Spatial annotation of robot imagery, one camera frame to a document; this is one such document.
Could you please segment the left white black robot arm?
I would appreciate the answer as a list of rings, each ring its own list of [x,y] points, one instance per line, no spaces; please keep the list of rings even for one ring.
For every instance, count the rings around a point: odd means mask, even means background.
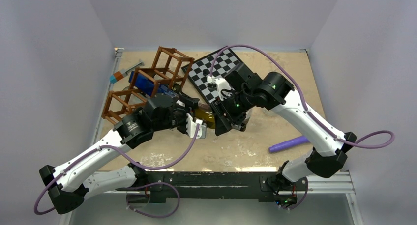
[[[46,165],[39,171],[53,210],[65,214],[86,199],[112,190],[141,190],[152,186],[144,166],[133,159],[118,170],[100,169],[118,156],[152,139],[156,131],[177,128],[193,140],[201,136],[202,121],[194,121],[199,100],[186,95],[157,94],[123,117],[102,139],[60,166]]]

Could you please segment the blue square bottle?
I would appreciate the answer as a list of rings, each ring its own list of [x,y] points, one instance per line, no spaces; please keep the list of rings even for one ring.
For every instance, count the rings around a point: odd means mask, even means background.
[[[142,93],[146,96],[151,96],[154,90],[154,83],[143,76],[142,74],[138,74],[136,81],[134,83],[134,87],[138,88]],[[168,89],[167,84],[161,84],[158,88],[157,93],[167,94],[171,97],[178,97],[179,95],[174,92],[172,89]]]

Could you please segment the purple toy microphone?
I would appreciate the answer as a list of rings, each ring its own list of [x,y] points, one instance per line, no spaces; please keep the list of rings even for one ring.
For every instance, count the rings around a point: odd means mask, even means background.
[[[305,136],[299,136],[278,144],[271,146],[268,150],[269,153],[277,153],[301,144],[310,143],[310,141]]]

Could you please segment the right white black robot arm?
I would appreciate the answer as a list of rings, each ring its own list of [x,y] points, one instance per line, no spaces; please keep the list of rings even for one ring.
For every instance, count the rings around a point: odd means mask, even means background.
[[[302,104],[300,93],[280,73],[270,72],[262,79],[240,63],[224,78],[208,75],[207,82],[209,88],[216,87],[219,94],[210,104],[217,136],[229,132],[233,126],[243,127],[246,113],[253,107],[260,107],[284,118],[313,145],[309,154],[286,162],[280,168],[276,176],[280,188],[288,189],[312,174],[330,178],[343,168],[350,149],[343,141],[354,142],[356,136],[337,130],[320,116],[315,117],[316,112]]]

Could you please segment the blue orange syringe toy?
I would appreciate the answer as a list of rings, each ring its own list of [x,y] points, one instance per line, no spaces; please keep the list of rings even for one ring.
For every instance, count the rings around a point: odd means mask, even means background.
[[[144,62],[140,59],[138,63],[134,64],[133,66],[129,67],[128,69],[121,69],[114,74],[112,74],[109,78],[110,83],[115,84],[127,75],[129,75],[132,71],[135,70],[136,67],[144,66]]]

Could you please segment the brown wooden wine rack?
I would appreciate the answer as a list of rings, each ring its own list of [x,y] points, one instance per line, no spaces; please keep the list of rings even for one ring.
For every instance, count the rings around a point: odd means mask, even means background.
[[[126,72],[117,71],[111,82],[128,77],[129,86],[126,90],[108,92],[101,117],[115,125],[122,116],[142,107],[158,93],[179,94],[194,61],[194,58],[175,48],[160,46],[150,67],[134,65]]]

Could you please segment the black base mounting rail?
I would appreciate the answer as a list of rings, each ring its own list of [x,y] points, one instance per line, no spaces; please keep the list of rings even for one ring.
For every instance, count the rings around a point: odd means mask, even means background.
[[[148,171],[137,178],[129,191],[146,191],[151,203],[165,203],[168,198],[254,199],[258,202],[285,200],[303,194],[307,178],[284,182],[272,172],[198,172]]]

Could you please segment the olive wine bottle tan label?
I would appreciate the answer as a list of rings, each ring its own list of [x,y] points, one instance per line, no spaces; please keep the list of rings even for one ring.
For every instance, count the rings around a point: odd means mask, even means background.
[[[252,115],[252,109],[246,112],[246,117],[243,122],[244,124],[246,125],[248,124],[248,121],[251,115]],[[195,118],[202,119],[208,128],[215,129],[215,117],[209,105],[198,103],[198,107],[194,111],[194,116]],[[241,129],[238,125],[234,125],[234,124],[232,124],[232,128],[239,130],[239,131]]]

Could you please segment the black white checkerboard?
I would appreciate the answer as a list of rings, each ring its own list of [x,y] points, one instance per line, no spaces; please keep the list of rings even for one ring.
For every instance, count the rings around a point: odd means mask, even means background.
[[[212,61],[217,55],[218,51],[214,51],[194,61],[188,73],[188,79],[191,84],[207,104],[210,104],[218,97],[217,90],[210,90],[207,87],[207,75],[209,75]],[[223,78],[232,68],[240,63],[242,63],[242,60],[237,54],[231,49],[227,49],[218,55],[212,74],[216,78]]]

